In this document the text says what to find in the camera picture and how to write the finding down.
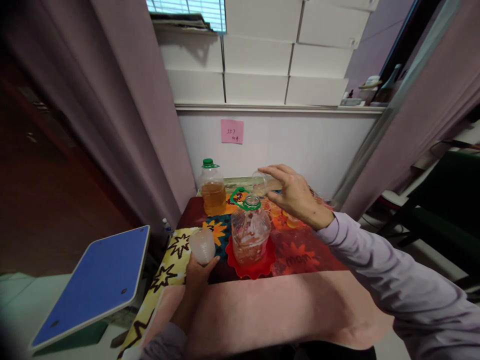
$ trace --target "colorful tablecloth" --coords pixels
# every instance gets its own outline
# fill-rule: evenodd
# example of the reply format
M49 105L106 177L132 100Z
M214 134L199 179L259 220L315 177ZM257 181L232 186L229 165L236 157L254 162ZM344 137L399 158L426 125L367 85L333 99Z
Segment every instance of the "colorful tablecloth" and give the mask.
M242 201L247 193L237 193ZM237 206L226 196L225 214L207 216L204 212L204 200L201 196L192 197L188 202L175 230L160 268L156 273L143 304L128 332L118 358L122 358L125 349L138 346L145 329L165 287L185 283L185 272L190 259L189 237L197 228L209 228L213 231L216 253L220 262L210 274L210 284L240 280L235 269L227 264L225 248L232 235L231 213ZM318 241L312 229L300 223L296 228L287 225L287 217L281 214L272 221L271 240L276 246L276 262L271 274L264 277L276 277L289 274L313 273L318 271L344 271L347 268L330 252L328 246Z

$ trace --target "pink cloth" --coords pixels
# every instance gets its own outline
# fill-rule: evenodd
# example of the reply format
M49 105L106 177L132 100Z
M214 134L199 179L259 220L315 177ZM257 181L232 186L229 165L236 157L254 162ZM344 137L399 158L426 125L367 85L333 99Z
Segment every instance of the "pink cloth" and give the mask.
M153 234L175 227L195 181L145 0L17 7L2 34L17 59Z
M359 219L480 102L480 1L464 0L341 208ZM387 116L393 109L387 110Z
M183 293L183 285L165 288L143 345L169 322ZM392 324L349 271L230 281L208 286L185 354L221 357L308 340L367 349Z

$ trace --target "blue folding desk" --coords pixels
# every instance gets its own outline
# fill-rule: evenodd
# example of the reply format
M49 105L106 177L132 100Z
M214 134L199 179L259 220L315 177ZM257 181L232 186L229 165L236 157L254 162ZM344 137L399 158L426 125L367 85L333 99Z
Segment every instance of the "blue folding desk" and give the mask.
M45 348L135 301L149 242L142 226L92 242L30 344Z

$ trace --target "human hand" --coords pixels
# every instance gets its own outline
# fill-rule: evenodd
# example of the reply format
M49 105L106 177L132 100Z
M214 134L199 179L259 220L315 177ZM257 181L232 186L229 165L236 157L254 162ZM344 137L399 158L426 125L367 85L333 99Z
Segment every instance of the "human hand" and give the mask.
M281 194L270 191L268 199L315 231L326 228L335 218L330 209L317 204L307 181L291 167L270 165L260 167L258 171L273 176L281 183Z
M195 259L194 253L190 253L190 260L186 266L186 287L185 292L191 296L201 296L207 286L210 273L220 260L215 256L205 267Z

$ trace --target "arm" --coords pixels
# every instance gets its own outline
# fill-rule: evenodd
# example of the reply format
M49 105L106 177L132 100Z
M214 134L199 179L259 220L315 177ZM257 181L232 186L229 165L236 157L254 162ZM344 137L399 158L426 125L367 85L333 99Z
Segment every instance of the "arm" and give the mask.
M187 335L190 332L198 304L207 287L210 272L219 262L216 256L207 266L201 266L194 255L186 267L186 286L183 298L165 328L143 348L140 360L182 359Z
M285 165L259 169L282 183L268 198L310 225L350 268L377 306L395 317L394 330L413 359L480 359L480 309L437 272L360 229L348 215L318 205L301 175Z

